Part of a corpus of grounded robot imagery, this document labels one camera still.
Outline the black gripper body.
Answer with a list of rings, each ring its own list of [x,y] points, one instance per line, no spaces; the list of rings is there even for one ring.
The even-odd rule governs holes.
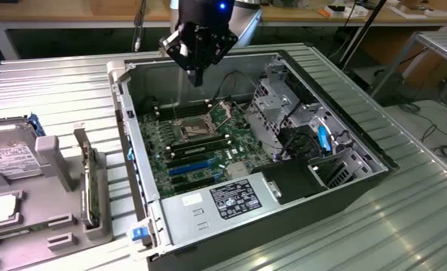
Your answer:
[[[233,1],[178,1],[176,29],[190,53],[204,29],[229,30],[232,11]]]

